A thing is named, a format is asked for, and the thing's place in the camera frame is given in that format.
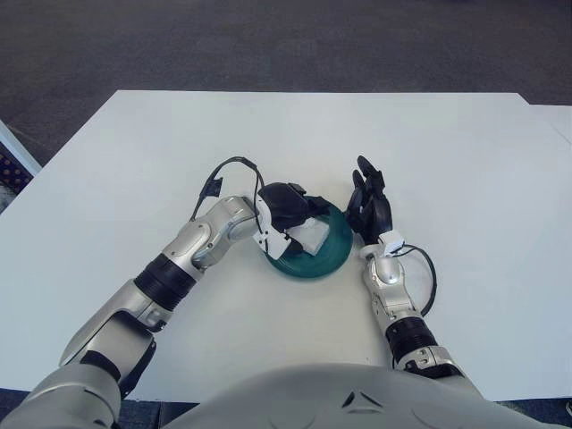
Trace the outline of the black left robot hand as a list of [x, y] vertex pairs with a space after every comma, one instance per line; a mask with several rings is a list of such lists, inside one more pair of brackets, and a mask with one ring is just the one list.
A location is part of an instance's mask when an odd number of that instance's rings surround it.
[[271, 225], [278, 232], [302, 225], [311, 217], [328, 215], [330, 203], [323, 197], [308, 196], [297, 183], [265, 185], [258, 196], [270, 210]]

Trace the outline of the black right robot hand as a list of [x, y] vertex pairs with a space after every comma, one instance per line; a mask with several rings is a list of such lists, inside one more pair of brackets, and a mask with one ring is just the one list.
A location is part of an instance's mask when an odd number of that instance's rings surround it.
[[345, 211], [345, 218], [353, 232], [366, 245], [378, 242], [380, 234], [393, 229], [391, 205], [384, 194], [383, 173], [364, 156], [357, 157], [358, 168], [352, 173], [354, 190]]

